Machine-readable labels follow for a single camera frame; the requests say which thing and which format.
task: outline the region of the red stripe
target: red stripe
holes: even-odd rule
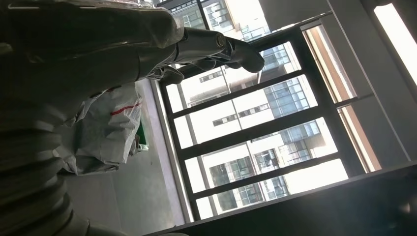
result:
[[[137,106],[140,106],[140,105],[141,105],[141,103],[135,104],[134,106],[127,106],[127,107],[123,107],[123,108],[121,108],[120,110],[117,110],[117,111],[115,111],[115,112],[110,113],[110,115],[114,116],[114,115],[117,115],[117,114],[122,113],[122,112],[123,112],[124,110],[126,110],[126,109],[132,109],[132,108],[137,107]]]

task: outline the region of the window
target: window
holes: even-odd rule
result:
[[[264,89],[275,118],[309,108],[299,78]]]
[[[207,3],[209,5],[204,7],[204,12],[206,13],[211,29],[222,33],[232,30],[234,28],[232,18],[224,0],[218,0],[214,3],[211,2],[208,1]]]
[[[256,153],[253,156],[261,173],[268,172],[270,169],[275,170],[279,168],[278,159],[273,149]]]
[[[324,81],[335,103],[356,97],[343,65],[333,48],[323,26],[307,30],[304,35],[316,63],[323,75]],[[340,117],[355,147],[355,150],[367,172],[379,170],[381,165],[366,137],[366,134],[352,106],[339,109]]]
[[[223,73],[221,71],[217,71],[217,72],[214,72],[212,74],[209,74],[209,75],[206,75],[204,77],[201,77],[200,78],[200,82],[203,83],[205,81],[209,81],[209,80],[212,80],[212,79],[221,77],[221,76],[223,76]]]
[[[239,112],[239,117],[243,118],[245,116],[249,116],[249,115],[261,112],[266,109],[269,109],[269,104],[260,105],[260,106],[245,110],[243,112]]]
[[[171,9],[171,13],[181,19],[185,27],[205,29],[201,12],[198,9],[197,0],[192,0]]]
[[[266,64],[258,73],[221,66],[186,75],[179,85],[161,83],[193,216],[212,217],[363,173],[319,69],[301,67],[314,65],[314,57],[299,29],[263,38],[270,31],[260,6],[201,3],[211,28],[257,39]],[[239,15],[243,9],[256,14]]]
[[[214,127],[216,127],[216,126],[219,126],[221,124],[225,124],[227,122],[234,121],[236,119],[238,119],[238,117],[236,115],[227,116],[227,117],[224,117],[222,119],[217,119],[217,120],[213,121],[213,125],[214,125]]]
[[[265,67],[264,71],[274,69],[280,65],[290,63],[284,45],[279,45],[264,51]]]
[[[288,49],[289,52],[292,51],[292,46],[289,42],[282,44],[282,48]],[[261,55],[265,58],[265,51],[261,52]],[[290,53],[288,54],[288,58],[290,59],[290,63],[259,74],[247,72],[243,68],[232,69],[230,67],[222,66],[184,80],[180,84],[181,89],[178,89],[177,85],[169,85],[167,90],[173,112],[178,112],[220,96],[250,88],[259,83],[273,80],[279,76],[300,70],[297,58],[295,56],[291,57]],[[304,89],[309,89],[308,82],[304,77],[301,78],[301,80],[306,83],[307,88]],[[239,112],[249,108],[250,107],[242,108]]]

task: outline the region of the plastic wrap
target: plastic wrap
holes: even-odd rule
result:
[[[76,175],[115,171],[130,155],[139,151],[136,136],[140,125],[142,98],[136,83],[109,89],[81,108],[83,119],[75,126],[74,153],[57,152],[65,169]]]
[[[142,0],[18,0],[8,11],[32,62],[124,45],[165,48],[184,35],[168,10]]]

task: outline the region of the glass pane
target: glass pane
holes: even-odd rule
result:
[[[337,148],[326,123],[319,118],[205,154],[202,164],[197,157],[185,163],[195,193],[335,152]]]
[[[248,186],[213,195],[219,214],[242,207],[267,202],[292,194],[312,190],[348,179],[340,159],[328,161],[317,166],[298,170],[284,176],[274,177]],[[208,201],[199,204],[200,214],[209,215]]]
[[[356,97],[355,90],[349,80],[339,57],[333,48],[323,26],[306,30],[310,50],[316,57],[316,62],[334,102],[341,102]]]
[[[307,99],[294,99],[292,95],[298,93]],[[186,115],[192,130],[177,127],[177,132],[190,132],[195,144],[200,144],[314,106],[317,102],[310,85],[305,76],[299,76]],[[180,142],[181,148],[189,147]]]
[[[258,0],[208,0],[202,5],[210,29],[228,37],[249,42],[271,33]]]
[[[381,165],[362,129],[353,107],[347,106],[338,109],[338,111],[365,171],[373,172],[380,170]]]
[[[287,58],[287,63],[281,62],[280,57],[273,53],[275,48],[276,51],[282,51],[280,57]],[[250,73],[243,68],[232,69],[222,66],[186,79],[181,82],[180,87],[177,87],[177,85],[167,86],[173,112],[193,107],[301,69],[289,42],[275,48],[261,52],[264,58],[269,58],[269,62],[259,73]]]
[[[182,21],[185,27],[205,29],[201,12],[198,9],[197,0],[192,0],[170,10],[172,15]]]

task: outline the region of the robotic hand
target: robotic hand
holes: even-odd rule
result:
[[[178,27],[123,0],[0,1],[0,235],[116,236],[74,214],[54,127],[89,96],[142,78],[178,83],[169,65],[257,72],[262,57],[218,32]]]

